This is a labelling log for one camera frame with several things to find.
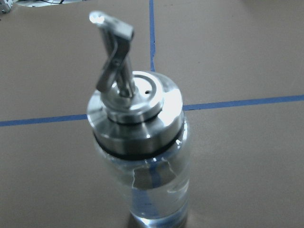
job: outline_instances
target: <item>metal spout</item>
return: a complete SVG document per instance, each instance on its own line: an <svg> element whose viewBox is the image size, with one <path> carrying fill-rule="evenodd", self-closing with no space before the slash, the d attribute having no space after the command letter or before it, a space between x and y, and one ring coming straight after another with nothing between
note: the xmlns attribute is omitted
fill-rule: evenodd
<svg viewBox="0 0 304 228"><path fill-rule="evenodd" d="M106 93L116 81L119 95L132 98L135 94L135 85L128 52L134 35L133 27L101 11L91 12L89 18L100 28L109 56L97 82L97 90Z"/></svg>

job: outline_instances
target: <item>stainless steel cap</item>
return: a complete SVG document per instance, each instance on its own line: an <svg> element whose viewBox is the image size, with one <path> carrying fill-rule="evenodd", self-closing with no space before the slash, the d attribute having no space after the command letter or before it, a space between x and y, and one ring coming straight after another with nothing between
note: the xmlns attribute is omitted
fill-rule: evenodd
<svg viewBox="0 0 304 228"><path fill-rule="evenodd" d="M171 79L155 72L133 74L135 84L140 84L136 86L136 94L141 95L138 101L134 97L132 103L132 99L118 95L114 96L117 100L112 98L116 90L113 85L108 94L96 90L87 108L99 145L114 156L130 160L159 153L174 141L184 121L181 92ZM129 99L129 104L124 100L116 106L121 99Z"/></svg>
<svg viewBox="0 0 304 228"><path fill-rule="evenodd" d="M163 89L158 78L143 71L133 71L135 93L132 98L119 95L117 83L101 93L104 109L114 122L136 124L157 115L163 106Z"/></svg>

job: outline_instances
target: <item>floor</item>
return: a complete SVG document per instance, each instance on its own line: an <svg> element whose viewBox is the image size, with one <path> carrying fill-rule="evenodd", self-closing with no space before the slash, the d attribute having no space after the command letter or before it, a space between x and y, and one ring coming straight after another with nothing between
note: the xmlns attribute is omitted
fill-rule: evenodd
<svg viewBox="0 0 304 228"><path fill-rule="evenodd" d="M135 70L180 87L186 228L304 226L304 2L90 0L0 15L0 227L135 228L86 120L106 60L88 14L135 28Z"/></svg>

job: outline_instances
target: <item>blue tape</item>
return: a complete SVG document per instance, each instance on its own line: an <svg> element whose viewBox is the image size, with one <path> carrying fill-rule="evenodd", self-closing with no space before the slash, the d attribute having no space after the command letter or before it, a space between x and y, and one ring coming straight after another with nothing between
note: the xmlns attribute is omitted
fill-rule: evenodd
<svg viewBox="0 0 304 228"><path fill-rule="evenodd" d="M294 102L294 101L304 101L304 95L296 96L280 96L271 98L261 98L261 99L250 99L250 100L240 100L240 101L225 101L225 102L215 102L206 104L189 104L184 105L183 110L200 110L200 109L212 109L212 108L227 108L227 107L237 107L246 105L264 105L264 104L274 104L283 102Z"/></svg>
<svg viewBox="0 0 304 228"><path fill-rule="evenodd" d="M225 102L214 102L214 103L194 104L194 105L188 104L183 106L183 110L190 111L190 110L201 110L201 109L257 105L257 104L264 105L264 104L295 102L295 101L304 101L304 95L280 96L280 97L271 97L271 98L240 100L240 101L225 101ZM86 119L87 119L86 114L80 114L80 115L63 115L63 116L54 116L54 117L45 117L45 118L36 118L36 119L8 120L8 121L0 121L0 127L26 125L26 124L41 124L41 123L43 124L43 123L86 120Z"/></svg>
<svg viewBox="0 0 304 228"><path fill-rule="evenodd" d="M132 188L132 209L134 212L144 213L145 216L159 216L155 202L151 201L147 190Z"/></svg>
<svg viewBox="0 0 304 228"><path fill-rule="evenodd" d="M152 181L153 188L158 188L159 186L162 185L162 182L161 182L162 178L156 168L157 168L157 165L151 163L151 167L149 168L149 173L151 175L151 181Z"/></svg>
<svg viewBox="0 0 304 228"><path fill-rule="evenodd" d="M85 120L87 119L86 114L81 115L62 115L54 117L45 117L45 118L35 118L35 119L24 119L24 120L8 120L1 121L0 127L4 126L16 126L16 125L27 125L27 124L43 124L43 123L53 123L53 122L62 122L62 121L74 121L74 120Z"/></svg>
<svg viewBox="0 0 304 228"><path fill-rule="evenodd" d="M154 56L155 56L155 33L154 33L154 3L149 0L149 15L150 15L150 70L155 71Z"/></svg>

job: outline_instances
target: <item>clear glass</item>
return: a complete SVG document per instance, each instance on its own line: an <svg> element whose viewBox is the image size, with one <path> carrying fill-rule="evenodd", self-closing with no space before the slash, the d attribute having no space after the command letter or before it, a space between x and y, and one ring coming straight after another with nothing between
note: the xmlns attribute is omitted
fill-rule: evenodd
<svg viewBox="0 0 304 228"><path fill-rule="evenodd" d="M104 157L130 212L144 228L177 228L187 215L190 150L188 125L162 154L140 161Z"/></svg>

